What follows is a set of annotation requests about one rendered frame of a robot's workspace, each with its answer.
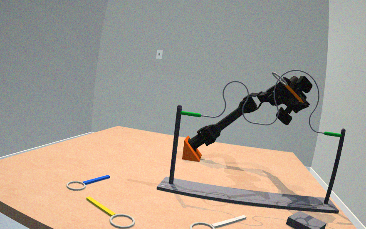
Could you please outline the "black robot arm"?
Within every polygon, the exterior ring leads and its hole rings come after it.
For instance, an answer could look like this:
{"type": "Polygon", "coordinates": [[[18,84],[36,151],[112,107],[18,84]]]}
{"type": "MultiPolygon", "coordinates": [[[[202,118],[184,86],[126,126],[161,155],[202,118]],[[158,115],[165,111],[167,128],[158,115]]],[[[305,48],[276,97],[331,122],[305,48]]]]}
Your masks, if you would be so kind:
{"type": "MultiPolygon", "coordinates": [[[[287,84],[290,86],[290,88],[295,92],[297,89],[297,81],[299,80],[296,76],[291,77],[290,79],[283,77],[283,79],[287,82],[287,84]]],[[[232,122],[234,122],[236,119],[238,119],[240,116],[242,116],[242,107],[244,103],[243,113],[250,113],[253,112],[261,106],[264,102],[269,102],[272,106],[276,106],[275,101],[277,103],[277,106],[282,104],[279,101],[279,95],[282,99],[285,99],[286,95],[289,93],[289,90],[282,84],[281,82],[277,83],[275,88],[275,100],[274,100],[274,86],[267,89],[266,92],[259,92],[259,93],[251,93],[249,94],[249,98],[246,102],[246,99],[248,96],[244,97],[243,100],[240,102],[237,109],[232,111],[229,115],[227,115],[224,119],[219,121],[217,124],[211,124],[209,126],[205,126],[197,131],[198,135],[193,137],[192,139],[188,139],[188,143],[191,145],[191,147],[195,150],[198,147],[200,147],[202,144],[205,143],[206,146],[212,144],[215,142],[216,138],[220,136],[221,131],[230,125],[232,122]],[[257,107],[255,101],[252,97],[258,97],[260,104],[257,107]],[[200,133],[201,132],[201,133],[200,133]]]]}

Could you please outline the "white ring with blue handle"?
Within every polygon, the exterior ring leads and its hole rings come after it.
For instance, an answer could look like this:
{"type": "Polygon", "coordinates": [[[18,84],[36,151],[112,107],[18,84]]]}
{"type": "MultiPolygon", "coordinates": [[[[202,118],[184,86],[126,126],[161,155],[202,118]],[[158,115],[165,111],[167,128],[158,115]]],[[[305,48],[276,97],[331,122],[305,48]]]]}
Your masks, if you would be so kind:
{"type": "Polygon", "coordinates": [[[67,187],[69,188],[69,189],[72,189],[72,190],[82,190],[82,189],[84,189],[85,187],[86,187],[86,185],[87,184],[91,184],[91,183],[94,183],[94,182],[97,182],[97,181],[102,181],[102,180],[105,180],[105,179],[108,179],[108,178],[110,178],[110,176],[109,175],[104,175],[104,176],[101,176],[101,177],[98,177],[98,178],[94,178],[94,179],[90,179],[90,180],[87,180],[87,181],[83,181],[83,182],[79,182],[79,181],[71,181],[71,182],[68,182],[67,183],[67,187]],[[71,187],[69,187],[68,185],[70,184],[70,183],[81,183],[81,184],[83,184],[84,186],[82,187],[82,188],[71,188],[71,187]]]}

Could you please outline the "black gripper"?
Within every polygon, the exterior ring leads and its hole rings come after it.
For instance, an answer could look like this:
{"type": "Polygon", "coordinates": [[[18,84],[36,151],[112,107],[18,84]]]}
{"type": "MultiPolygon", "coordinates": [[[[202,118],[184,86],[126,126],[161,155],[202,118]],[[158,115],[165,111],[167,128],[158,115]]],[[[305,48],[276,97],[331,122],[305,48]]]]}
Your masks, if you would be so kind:
{"type": "Polygon", "coordinates": [[[299,100],[290,91],[286,95],[285,99],[282,99],[280,95],[278,97],[279,101],[282,104],[285,104],[287,106],[287,108],[285,110],[283,109],[283,107],[280,107],[279,116],[278,116],[278,119],[285,125],[288,125],[291,122],[292,117],[289,114],[292,111],[297,113],[300,110],[309,107],[309,105],[310,105],[306,101],[307,97],[303,92],[305,92],[305,93],[310,92],[310,90],[312,88],[312,83],[305,76],[300,76],[300,78],[296,84],[298,87],[297,87],[295,93],[300,97],[300,99],[302,99],[302,101],[304,103],[299,102],[299,100]]]}

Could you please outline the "grey hoop with yellow handle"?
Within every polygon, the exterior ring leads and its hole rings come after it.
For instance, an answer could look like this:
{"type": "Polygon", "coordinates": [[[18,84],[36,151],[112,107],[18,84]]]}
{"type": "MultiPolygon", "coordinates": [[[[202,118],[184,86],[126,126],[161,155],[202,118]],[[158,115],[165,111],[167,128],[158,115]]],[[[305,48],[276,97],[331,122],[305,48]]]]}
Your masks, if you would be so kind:
{"type": "Polygon", "coordinates": [[[131,226],[133,226],[135,224],[135,220],[133,217],[131,217],[130,215],[127,215],[127,214],[116,214],[114,212],[112,212],[111,210],[109,210],[108,208],[106,208],[105,206],[103,206],[101,203],[97,202],[96,200],[94,200],[92,197],[86,197],[87,201],[89,201],[90,203],[92,203],[94,206],[96,206],[97,208],[101,209],[103,212],[105,212],[106,214],[108,214],[110,217],[110,223],[115,226],[115,227],[118,227],[118,228],[130,228],[131,226]],[[132,224],[128,225],[128,226],[119,226],[119,225],[116,225],[112,222],[112,219],[116,216],[125,216],[125,217],[128,217],[130,219],[132,219],[132,224]]]}

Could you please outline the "white ring with straight handle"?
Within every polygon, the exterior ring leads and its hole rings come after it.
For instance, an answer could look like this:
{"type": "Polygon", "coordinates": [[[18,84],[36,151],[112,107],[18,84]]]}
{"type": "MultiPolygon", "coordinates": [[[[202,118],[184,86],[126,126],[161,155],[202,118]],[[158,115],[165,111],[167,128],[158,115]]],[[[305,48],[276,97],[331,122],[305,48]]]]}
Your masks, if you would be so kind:
{"type": "Polygon", "coordinates": [[[208,223],[205,223],[205,222],[196,222],[196,223],[193,223],[192,225],[190,225],[190,229],[192,229],[192,226],[194,226],[196,224],[204,224],[204,225],[210,226],[212,229],[215,229],[215,228],[219,228],[219,227],[229,225],[229,224],[232,224],[232,223],[235,223],[235,222],[239,222],[239,221],[242,221],[242,220],[245,220],[245,219],[246,219],[246,216],[242,215],[242,216],[239,216],[239,217],[235,217],[235,218],[228,219],[228,220],[221,221],[221,222],[214,223],[214,224],[208,224],[208,223]]]}

